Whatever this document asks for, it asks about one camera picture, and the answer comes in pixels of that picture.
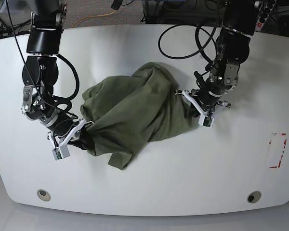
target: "white table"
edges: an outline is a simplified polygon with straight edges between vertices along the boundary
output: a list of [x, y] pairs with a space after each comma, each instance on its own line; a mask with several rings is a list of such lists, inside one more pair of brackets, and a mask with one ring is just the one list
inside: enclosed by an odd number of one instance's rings
[[[131, 75], [147, 62], [159, 62], [182, 89], [196, 88], [193, 72], [204, 70], [199, 55], [170, 60], [157, 47], [168, 26], [103, 26], [65, 30], [60, 52], [77, 69], [80, 92], [107, 76]], [[18, 37], [23, 53], [27, 36]], [[214, 127], [198, 128], [148, 144], [120, 171], [107, 165], [110, 154], [93, 157], [75, 147], [55, 161], [48, 130], [21, 113], [23, 64], [13, 38], [0, 40], [0, 174], [9, 197], [46, 208], [126, 216], [186, 216], [226, 213], [282, 205], [289, 200], [289, 38], [255, 34], [238, 87], [224, 99], [233, 107]], [[169, 55], [196, 50], [194, 29], [167, 33]], [[208, 54], [213, 55], [213, 47]], [[74, 90], [70, 69], [58, 61], [56, 95]], [[81, 94], [72, 111], [80, 115]], [[272, 133], [271, 147], [269, 141]], [[280, 168], [281, 142], [287, 139]], [[49, 202], [37, 190], [51, 195]], [[260, 191], [259, 202], [248, 195]]]

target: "cable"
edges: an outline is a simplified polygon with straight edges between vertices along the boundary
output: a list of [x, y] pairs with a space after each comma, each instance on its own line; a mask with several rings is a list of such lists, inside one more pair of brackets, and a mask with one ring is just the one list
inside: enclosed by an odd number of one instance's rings
[[78, 77], [78, 74], [77, 74], [77, 71], [75, 69], [75, 67], [71, 64], [71, 62], [69, 60], [67, 60], [65, 57], [63, 57], [62, 55], [57, 55], [57, 57], [59, 59], [61, 59], [63, 62], [65, 62], [69, 68], [71, 68], [72, 72], [73, 72], [73, 75], [74, 75], [74, 78], [75, 78], [75, 82], [76, 82], [76, 87], [75, 87], [75, 91], [74, 93], [70, 96], [70, 97], [67, 97], [67, 98], [63, 98], [63, 97], [59, 97], [59, 96], [53, 96], [53, 98], [55, 100], [61, 100], [61, 99], [64, 99], [64, 100], [68, 100], [68, 101], [71, 101], [73, 100], [77, 95], [78, 95], [78, 92], [79, 92], [79, 77]]
[[16, 25], [14, 25], [14, 27], [15, 27], [14, 30], [17, 30], [19, 27], [28, 25], [28, 24], [30, 24], [30, 23], [31, 23], [31, 19], [29, 19], [29, 20], [27, 20], [27, 21], [25, 21], [25, 22], [23, 22], [23, 23], [16, 24]]
[[87, 17], [84, 17], [84, 18], [81, 18], [79, 19], [77, 22], [75, 22], [73, 25], [72, 25], [72, 28], [74, 28], [76, 26], [76, 24], [80, 23], [81, 21], [83, 20], [86, 20], [88, 18], [98, 18], [98, 17], [104, 17], [104, 16], [109, 16], [109, 15], [112, 15], [114, 14], [116, 11], [113, 11], [111, 13], [107, 13], [107, 14], [101, 14], [101, 15], [94, 15], [94, 16], [87, 16]]
[[[214, 27], [213, 27], [213, 30], [212, 30], [212, 33], [209, 34], [206, 30], [202, 29], [202, 26], [207, 23], [207, 21], [203, 22], [203, 23], [200, 23], [199, 25], [190, 25], [190, 26], [194, 26], [196, 27], [196, 31], [195, 31], [195, 40], [196, 40], [196, 44], [197, 44], [197, 47], [198, 47], [198, 51], [193, 53], [193, 54], [190, 54], [190, 55], [187, 55], [187, 56], [182, 56], [182, 57], [175, 57], [175, 56], [170, 56], [170, 55], [167, 55], [165, 52], [163, 52], [163, 50], [161, 49], [161, 46], [160, 46], [160, 43], [161, 43], [161, 39], [163, 38], [163, 36], [168, 32], [170, 31], [171, 29], [173, 28], [176, 28], [176, 27], [179, 27], [179, 26], [183, 26], [183, 25], [174, 25], [174, 26], [171, 26], [170, 28], [166, 29], [159, 37], [158, 39], [158, 49], [159, 51], [161, 52], [162, 55], [164, 55], [165, 57], [167, 58], [170, 58], [170, 59], [175, 59], [175, 60], [182, 60], [182, 59], [187, 59], [187, 58], [191, 58], [199, 53], [201, 53], [205, 58], [206, 60], [211, 64], [211, 67], [209, 68], [209, 70], [207, 70], [205, 73], [202, 74], [202, 76], [204, 76], [205, 74], [207, 74], [210, 70], [212, 70], [214, 68], [214, 63], [217, 61], [217, 56], [218, 56], [218, 52], [217, 52], [217, 46], [216, 46], [216, 43], [213, 39], [213, 36], [215, 34], [215, 31], [217, 29], [217, 25], [218, 25], [218, 21], [219, 21], [219, 11], [220, 11], [220, 8], [217, 9], [217, 17], [216, 17], [216, 23], [214, 24]], [[199, 31], [200, 30], [203, 30], [205, 31], [208, 35], [209, 35], [209, 38], [208, 40], [206, 41], [206, 43], [201, 46], [200, 44], [200, 41], [199, 41]], [[213, 43], [214, 43], [214, 46], [215, 46], [215, 51], [216, 51], [216, 56], [215, 56], [215, 59], [214, 59], [214, 62], [212, 62], [212, 60], [204, 53], [204, 49], [207, 47], [207, 45], [210, 43], [210, 41], [213, 40]]]
[[128, 5], [132, 4], [133, 2], [134, 1], [131, 1], [131, 2], [127, 3], [127, 4], [121, 4], [121, 6], [128, 6]]
[[[215, 0], [204, 0], [204, 4], [205, 4], [206, 8], [208, 8], [210, 11], [216, 11], [216, 10], [217, 10], [217, 7], [216, 7], [216, 9], [210, 8], [209, 5], [208, 5], [208, 1], [214, 2], [216, 5], [217, 5], [217, 2], [216, 2]], [[220, 2], [219, 5], [220, 5], [219, 9], [221, 9], [221, 8], [223, 7], [223, 3]]]
[[289, 12], [289, 10], [287, 10], [287, 11], [279, 11], [279, 12], [273, 12], [273, 13], [270, 13], [270, 14], [277, 14], [277, 13], [284, 13], [284, 12]]
[[180, 6], [182, 6], [183, 1], [182, 1], [180, 4], [178, 4], [178, 5], [172, 4], [172, 3], [170, 3], [169, 1], [165, 1], [164, 4], [165, 4], [165, 5], [169, 5], [172, 9], [178, 9]]
[[142, 20], [140, 20], [141, 23], [143, 23], [145, 21], [145, 11], [144, 11], [144, 17], [142, 18]]
[[29, 71], [29, 69], [28, 69], [28, 66], [27, 66], [26, 62], [25, 62], [24, 56], [23, 56], [23, 54], [22, 54], [22, 52], [21, 52], [21, 50], [20, 50], [20, 47], [19, 47], [19, 44], [18, 44], [18, 41], [17, 41], [17, 38], [16, 38], [16, 34], [15, 34], [15, 31], [14, 31], [14, 27], [13, 27], [13, 22], [12, 22], [12, 19], [11, 19], [11, 14], [10, 14], [10, 9], [9, 9], [8, 1], [6, 1], [6, 9], [7, 9], [7, 11], [8, 11], [9, 20], [10, 20], [10, 23], [11, 23], [13, 35], [14, 35], [15, 42], [16, 42], [16, 45], [17, 45], [17, 47], [18, 47], [20, 56], [21, 56], [21, 58], [22, 58], [22, 60], [23, 60], [23, 63], [24, 63], [25, 68], [26, 68], [26, 70], [27, 70], [27, 72], [28, 72], [28, 75], [29, 75], [29, 77], [30, 77], [30, 80], [31, 80], [31, 82], [33, 83], [33, 86], [34, 86], [35, 90], [37, 91], [37, 94], [40, 96], [40, 98], [44, 101], [44, 103], [45, 103], [46, 105], [48, 105], [48, 106], [50, 106], [50, 107], [52, 107], [52, 108], [54, 108], [54, 109], [57, 109], [57, 110], [65, 113], [65, 114], [71, 115], [71, 116], [73, 117], [73, 119], [77, 119], [78, 116], [75, 115], [74, 113], [66, 112], [65, 110], [62, 110], [61, 108], [58, 108], [58, 107], [55, 107], [55, 106], [51, 105], [50, 103], [46, 102], [46, 101], [43, 99], [41, 93], [39, 92], [39, 89], [38, 89], [37, 85], [36, 85], [35, 82], [33, 81], [33, 78], [32, 78], [32, 76], [31, 76], [31, 73], [30, 73], [30, 71]]
[[161, 49], [161, 46], [160, 46], [160, 42], [161, 42], [161, 39], [163, 38], [163, 36], [168, 32], [170, 31], [171, 29], [173, 28], [176, 28], [176, 27], [179, 27], [179, 26], [183, 26], [183, 25], [174, 25], [174, 26], [171, 26], [170, 28], [168, 28], [167, 30], [165, 30], [159, 37], [158, 39], [158, 49], [159, 51], [162, 53], [162, 55], [164, 55], [165, 57], [169, 58], [169, 59], [176, 59], [176, 60], [181, 60], [181, 59], [187, 59], [187, 58], [191, 58], [199, 53], [201, 53], [205, 48], [206, 46], [210, 43], [210, 41], [212, 40], [214, 34], [215, 34], [215, 31], [217, 29], [217, 23], [214, 25], [213, 27], [213, 30], [212, 30], [212, 33], [210, 34], [207, 42], [201, 47], [199, 48], [199, 50], [193, 54], [190, 54], [190, 55], [187, 55], [187, 56], [182, 56], [182, 57], [174, 57], [174, 56], [170, 56], [170, 55], [167, 55], [166, 53], [163, 52], [163, 50]]
[[198, 6], [198, 0], [196, 0], [196, 4], [192, 7], [192, 10], [196, 9], [197, 6]]
[[26, 22], [24, 22], [24, 23], [20, 23], [19, 25], [20, 25], [20, 27], [19, 27], [19, 30], [18, 30], [18, 34], [19, 34], [19, 32], [20, 32], [20, 30], [24, 27], [24, 26], [26, 26], [26, 25], [29, 25], [31, 22], [30, 22], [31, 20], [29, 20], [29, 22], [28, 21], [26, 21]]
[[59, 122], [53, 129], [53, 141], [54, 141], [54, 146], [55, 148], [58, 147], [58, 143], [56, 141], [56, 139], [54, 138], [55, 137], [55, 132], [56, 132], [56, 129], [58, 128], [58, 126], [64, 122], [67, 122], [67, 121], [70, 121], [70, 120], [73, 120], [72, 118], [71, 119], [65, 119], [65, 120], [62, 120], [61, 122]]
[[276, 20], [273, 18], [272, 15], [269, 15], [269, 16], [270, 16], [270, 18], [278, 25], [278, 21], [276, 21]]
[[[204, 31], [207, 35], [210, 36], [210, 34], [205, 30], [203, 29], [202, 27], [207, 24], [207, 23], [210, 23], [212, 20], [211, 19], [208, 19], [208, 20], [205, 20], [203, 22], [201, 22], [198, 26], [197, 26], [197, 29], [195, 31], [195, 41], [196, 41], [196, 44], [197, 44], [197, 47], [201, 47], [201, 43], [200, 43], [200, 39], [199, 39], [199, 32], [200, 30]], [[215, 63], [217, 60], [217, 56], [218, 56], [218, 51], [217, 51], [217, 46], [216, 46], [216, 43], [214, 41], [214, 39], [212, 39], [213, 41], [213, 44], [214, 44], [214, 47], [215, 47], [215, 59], [214, 59], [214, 62], [206, 55], [206, 53], [204, 52], [204, 50], [202, 52], [200, 52], [200, 54], [202, 55], [202, 57], [207, 60], [207, 62], [211, 65], [213, 65], [213, 63]]]

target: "round grommet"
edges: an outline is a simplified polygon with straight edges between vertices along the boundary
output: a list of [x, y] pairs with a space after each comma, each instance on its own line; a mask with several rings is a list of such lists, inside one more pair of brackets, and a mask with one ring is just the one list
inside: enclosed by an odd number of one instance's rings
[[45, 190], [39, 189], [37, 194], [39, 199], [41, 199], [42, 201], [50, 201], [50, 194]]
[[254, 204], [256, 202], [258, 202], [261, 198], [261, 192], [259, 191], [255, 191], [255, 192], [252, 192], [248, 197], [247, 197], [247, 202], [248, 203], [251, 203], [251, 204]]

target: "olive green fabric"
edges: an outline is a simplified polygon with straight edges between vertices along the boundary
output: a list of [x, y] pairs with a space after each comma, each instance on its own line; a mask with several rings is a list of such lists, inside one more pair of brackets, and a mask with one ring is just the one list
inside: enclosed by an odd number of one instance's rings
[[147, 142], [161, 141], [196, 126], [189, 107], [175, 95], [177, 83], [162, 66], [148, 63], [131, 77], [115, 76], [86, 90], [82, 115], [94, 156], [113, 153], [109, 165], [124, 169]]

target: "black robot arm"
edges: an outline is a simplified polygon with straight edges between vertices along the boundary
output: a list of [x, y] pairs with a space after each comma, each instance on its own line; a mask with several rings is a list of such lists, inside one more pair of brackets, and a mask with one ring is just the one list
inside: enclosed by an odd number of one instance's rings
[[254, 34], [261, 4], [255, 0], [229, 0], [216, 41], [218, 56], [214, 63], [210, 63], [202, 52], [209, 62], [207, 67], [213, 65], [213, 68], [206, 81], [198, 72], [194, 73], [199, 90], [193, 90], [186, 96], [195, 107], [193, 116], [200, 116], [199, 124], [202, 126], [212, 127], [217, 106], [231, 106], [220, 98], [237, 86], [240, 65], [250, 53], [250, 36]]
[[[23, 110], [31, 120], [40, 120], [51, 132], [48, 138], [54, 146], [55, 159], [69, 156], [67, 144], [81, 149], [92, 149], [84, 128], [84, 119], [73, 121], [77, 116], [70, 113], [72, 100], [79, 92], [79, 78], [73, 65], [59, 54], [66, 5], [58, 0], [27, 0], [31, 10], [31, 29], [27, 44], [28, 56], [23, 68]], [[53, 86], [58, 80], [57, 57], [72, 70], [76, 81], [75, 91], [70, 97], [55, 96]]]

